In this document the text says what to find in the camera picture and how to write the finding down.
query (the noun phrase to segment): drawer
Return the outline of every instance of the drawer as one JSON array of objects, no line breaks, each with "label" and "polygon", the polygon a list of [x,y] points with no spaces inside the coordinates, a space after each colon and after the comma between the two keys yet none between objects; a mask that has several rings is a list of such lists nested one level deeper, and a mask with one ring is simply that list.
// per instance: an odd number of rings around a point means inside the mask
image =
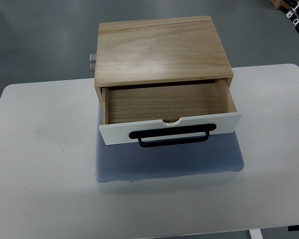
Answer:
[{"label": "drawer", "polygon": [[189,125],[215,124],[210,134],[233,132],[241,114],[236,111],[225,79],[182,83],[108,87],[102,89],[102,125],[105,144],[137,142],[131,132],[168,128],[181,134],[143,138],[142,141],[167,138],[202,137]]},{"label": "drawer", "polygon": [[241,115],[232,78],[209,16],[101,23],[94,86],[105,144],[167,145],[233,132]]}]

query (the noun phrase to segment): metal hinge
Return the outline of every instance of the metal hinge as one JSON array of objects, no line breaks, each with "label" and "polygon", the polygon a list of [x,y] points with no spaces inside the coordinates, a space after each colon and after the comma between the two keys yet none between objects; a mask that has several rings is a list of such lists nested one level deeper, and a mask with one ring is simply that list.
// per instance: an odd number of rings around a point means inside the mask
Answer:
[{"label": "metal hinge", "polygon": [[91,54],[90,55],[90,73],[95,72],[95,61],[96,61],[96,54]]}]

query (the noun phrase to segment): white table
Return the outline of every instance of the white table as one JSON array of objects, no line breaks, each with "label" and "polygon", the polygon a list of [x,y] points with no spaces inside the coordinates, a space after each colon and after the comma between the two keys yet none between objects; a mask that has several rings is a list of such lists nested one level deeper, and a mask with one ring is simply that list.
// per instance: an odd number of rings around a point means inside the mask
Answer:
[{"label": "white table", "polygon": [[93,79],[0,99],[0,238],[142,238],[299,225],[299,68],[234,69],[241,172],[97,184]]}]

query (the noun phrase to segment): wood grain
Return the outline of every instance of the wood grain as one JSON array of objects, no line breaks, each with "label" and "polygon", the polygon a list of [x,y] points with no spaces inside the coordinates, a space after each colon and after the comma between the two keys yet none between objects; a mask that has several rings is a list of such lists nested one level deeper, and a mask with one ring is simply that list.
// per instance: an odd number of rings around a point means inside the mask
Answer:
[{"label": "wood grain", "polygon": [[232,77],[209,16],[100,24],[96,87]]},{"label": "wood grain", "polygon": [[216,85],[204,83],[109,90],[109,123],[225,113]]}]

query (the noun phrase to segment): gray floor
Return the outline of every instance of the gray floor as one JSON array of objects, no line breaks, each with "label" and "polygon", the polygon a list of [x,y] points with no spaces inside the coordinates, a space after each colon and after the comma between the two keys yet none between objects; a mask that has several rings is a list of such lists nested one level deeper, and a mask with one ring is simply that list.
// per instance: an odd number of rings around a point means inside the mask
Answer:
[{"label": "gray floor", "polygon": [[[0,0],[0,96],[10,84],[91,78],[98,24],[210,15],[232,67],[294,63],[299,36],[269,0]],[[299,239],[287,228],[265,239]],[[188,239],[250,238],[247,231]]]}]

